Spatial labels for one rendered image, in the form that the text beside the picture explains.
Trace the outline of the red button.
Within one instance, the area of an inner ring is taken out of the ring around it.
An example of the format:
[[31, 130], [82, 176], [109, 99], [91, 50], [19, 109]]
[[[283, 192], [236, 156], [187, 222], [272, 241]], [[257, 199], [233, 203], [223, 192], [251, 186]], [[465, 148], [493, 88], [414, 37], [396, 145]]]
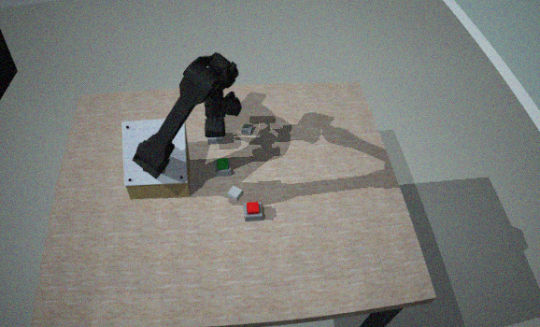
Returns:
[[245, 221], [262, 220], [261, 202], [244, 203]]

